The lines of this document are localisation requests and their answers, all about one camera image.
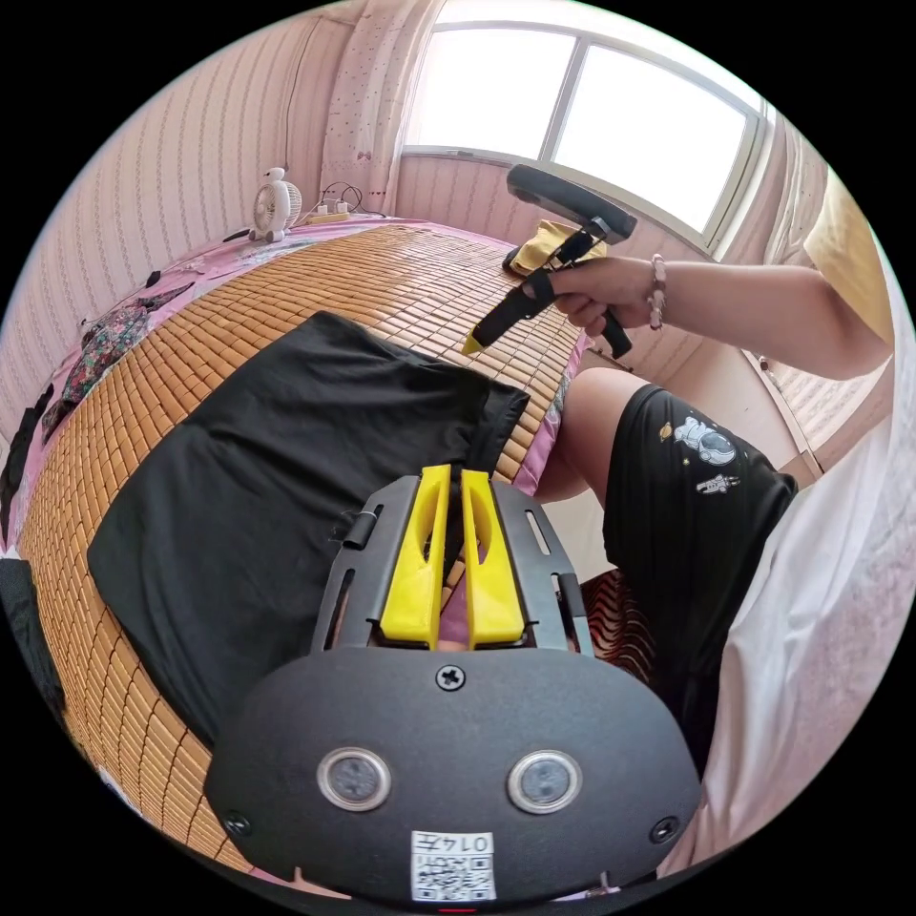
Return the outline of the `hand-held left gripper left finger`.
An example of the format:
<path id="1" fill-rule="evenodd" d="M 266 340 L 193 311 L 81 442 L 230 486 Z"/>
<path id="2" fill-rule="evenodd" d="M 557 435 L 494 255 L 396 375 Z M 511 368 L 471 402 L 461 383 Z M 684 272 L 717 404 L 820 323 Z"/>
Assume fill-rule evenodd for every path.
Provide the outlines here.
<path id="1" fill-rule="evenodd" d="M 380 618 L 385 641 L 438 639 L 450 486 L 449 465 L 419 477 Z"/>

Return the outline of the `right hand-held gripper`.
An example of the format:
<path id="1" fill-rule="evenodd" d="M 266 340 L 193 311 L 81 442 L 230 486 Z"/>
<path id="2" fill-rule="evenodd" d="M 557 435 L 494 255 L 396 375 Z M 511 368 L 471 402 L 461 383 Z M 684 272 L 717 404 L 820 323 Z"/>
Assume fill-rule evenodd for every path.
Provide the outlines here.
<path id="1" fill-rule="evenodd" d="M 469 334 L 462 354 L 486 350 L 522 321 L 537 317 L 555 301 L 551 275 L 592 256 L 594 248 L 630 238 L 633 227 L 540 227 L 532 239 L 511 250 L 502 267 L 522 282 L 513 287 Z"/>

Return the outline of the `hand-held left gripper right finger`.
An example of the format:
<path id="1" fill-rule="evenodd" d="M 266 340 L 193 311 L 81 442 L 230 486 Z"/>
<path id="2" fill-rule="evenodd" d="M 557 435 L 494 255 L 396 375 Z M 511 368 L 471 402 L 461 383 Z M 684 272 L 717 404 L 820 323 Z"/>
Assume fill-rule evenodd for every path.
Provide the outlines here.
<path id="1" fill-rule="evenodd" d="M 462 472 L 461 503 L 469 645 L 522 647 L 526 621 L 510 541 L 493 484 L 483 471 Z"/>

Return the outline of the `person's right hand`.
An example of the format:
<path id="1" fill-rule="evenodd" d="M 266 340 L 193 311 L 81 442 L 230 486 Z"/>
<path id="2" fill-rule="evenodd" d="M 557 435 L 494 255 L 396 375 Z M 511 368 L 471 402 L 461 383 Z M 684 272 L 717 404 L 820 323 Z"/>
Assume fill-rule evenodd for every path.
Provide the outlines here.
<path id="1" fill-rule="evenodd" d="M 612 315 L 625 329 L 650 322 L 656 271 L 649 260 L 606 257 L 552 274 L 554 305 L 570 324 L 599 336 Z"/>

